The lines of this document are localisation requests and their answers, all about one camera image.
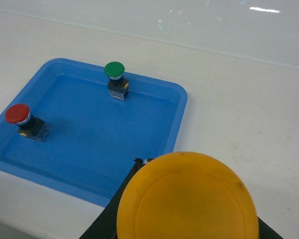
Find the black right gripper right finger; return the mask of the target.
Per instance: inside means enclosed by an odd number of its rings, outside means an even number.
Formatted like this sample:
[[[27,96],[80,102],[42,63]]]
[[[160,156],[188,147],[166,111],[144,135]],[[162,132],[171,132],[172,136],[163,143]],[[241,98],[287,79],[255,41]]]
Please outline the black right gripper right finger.
[[[262,219],[258,217],[259,222],[259,239],[283,239],[276,231],[268,226]]]

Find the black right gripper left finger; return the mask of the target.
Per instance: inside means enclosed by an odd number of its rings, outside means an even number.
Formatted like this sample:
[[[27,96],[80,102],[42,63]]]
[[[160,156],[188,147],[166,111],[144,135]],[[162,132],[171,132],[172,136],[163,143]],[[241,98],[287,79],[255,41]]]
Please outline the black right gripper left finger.
[[[132,177],[142,168],[143,160],[136,158],[134,165],[125,177],[124,181],[105,207],[102,213],[94,220],[79,239],[117,239],[117,213],[123,191]]]

